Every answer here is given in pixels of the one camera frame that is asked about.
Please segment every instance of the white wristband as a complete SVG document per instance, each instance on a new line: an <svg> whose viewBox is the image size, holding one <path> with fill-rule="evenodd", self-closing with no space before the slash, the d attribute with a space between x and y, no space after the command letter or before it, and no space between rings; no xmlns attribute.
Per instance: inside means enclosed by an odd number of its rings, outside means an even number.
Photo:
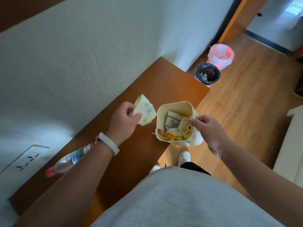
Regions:
<svg viewBox="0 0 303 227"><path fill-rule="evenodd" d="M109 138L107 137L103 132L98 134L96 137L96 140L99 141L101 140L104 142L114 153L114 155L118 154L120 149L116 146L116 144Z"/></svg>

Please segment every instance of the empty transparent bottle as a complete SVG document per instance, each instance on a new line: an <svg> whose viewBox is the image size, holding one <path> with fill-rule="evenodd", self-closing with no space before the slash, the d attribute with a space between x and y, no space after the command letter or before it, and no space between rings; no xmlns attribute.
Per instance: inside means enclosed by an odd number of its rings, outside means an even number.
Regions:
<svg viewBox="0 0 303 227"><path fill-rule="evenodd" d="M60 159L53 167L48 168L45 171L45 175L50 178L56 174L65 174L68 172L95 144L91 143L85 147L82 147Z"/></svg>

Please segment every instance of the wooden table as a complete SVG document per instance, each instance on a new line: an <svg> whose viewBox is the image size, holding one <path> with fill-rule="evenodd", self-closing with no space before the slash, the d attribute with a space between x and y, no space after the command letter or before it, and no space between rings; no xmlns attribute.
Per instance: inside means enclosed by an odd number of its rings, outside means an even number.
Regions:
<svg viewBox="0 0 303 227"><path fill-rule="evenodd" d="M180 101L188 101L196 108L208 92L208 87L160 57L29 179L10 198L10 202L18 214L27 210L60 177L46 178L45 170L68 153L93 142L100 132L106 132L113 112L122 102L134 103L139 95L144 94L156 110L163 104ZM83 226L91 225L104 210L148 175L169 145L151 134L155 127L156 119L146 126L137 126L134 134L120 146L119 154L111 160L97 188Z"/></svg>

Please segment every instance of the black pants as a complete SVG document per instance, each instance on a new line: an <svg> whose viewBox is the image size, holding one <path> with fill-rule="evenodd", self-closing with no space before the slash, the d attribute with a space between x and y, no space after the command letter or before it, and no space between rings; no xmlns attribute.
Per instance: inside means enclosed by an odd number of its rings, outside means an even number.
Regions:
<svg viewBox="0 0 303 227"><path fill-rule="evenodd" d="M207 171L203 170L201 167L199 167L197 164L194 164L192 162L186 162L186 163L183 163L180 168L184 168L184 169L190 169L190 170L194 170L194 171L198 171L198 172L201 172L201 173L205 173L205 174L208 174L210 175L210 173L208 173Z"/></svg>

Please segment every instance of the person's left hand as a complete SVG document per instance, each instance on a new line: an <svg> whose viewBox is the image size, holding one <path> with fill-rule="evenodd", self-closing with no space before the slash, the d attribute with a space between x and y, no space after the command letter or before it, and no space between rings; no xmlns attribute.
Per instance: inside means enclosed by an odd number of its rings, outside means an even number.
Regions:
<svg viewBox="0 0 303 227"><path fill-rule="evenodd" d="M129 117L129 113L133 110L133 104L123 102L112 115L106 136L109 137L117 146L121 145L134 133L136 125L142 117L142 113Z"/></svg>

